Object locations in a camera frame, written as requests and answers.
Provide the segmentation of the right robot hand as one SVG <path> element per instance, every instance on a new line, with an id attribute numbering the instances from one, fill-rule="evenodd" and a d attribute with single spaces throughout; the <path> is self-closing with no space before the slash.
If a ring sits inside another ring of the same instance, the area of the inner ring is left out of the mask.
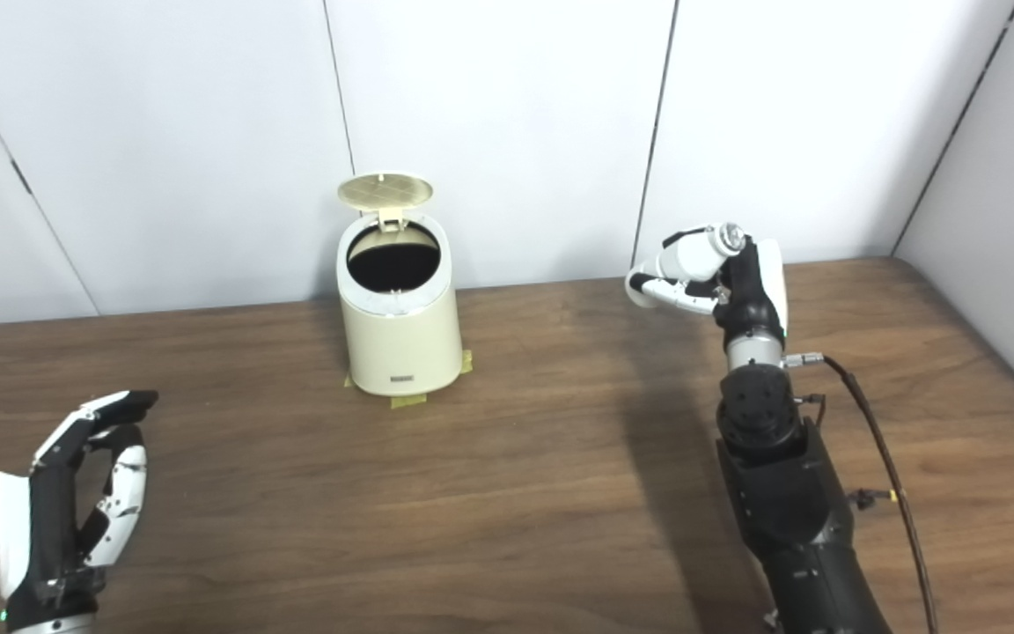
<path id="1" fill-rule="evenodd" d="M 784 343 L 788 332 L 781 249 L 775 240 L 754 240 L 735 222 L 673 233 L 630 270 L 624 288 L 644 308 L 715 318 L 727 342 L 764 334 Z"/>

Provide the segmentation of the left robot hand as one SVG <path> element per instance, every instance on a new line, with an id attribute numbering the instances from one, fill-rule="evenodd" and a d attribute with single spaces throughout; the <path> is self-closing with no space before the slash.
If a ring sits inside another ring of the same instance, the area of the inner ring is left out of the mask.
<path id="1" fill-rule="evenodd" d="M 0 622 L 8 633 L 92 633 L 110 567 L 144 509 L 148 454 L 141 422 L 154 390 L 76 406 L 45 437 L 28 473 L 0 472 Z M 100 498 L 77 518 L 77 473 L 108 453 Z"/>

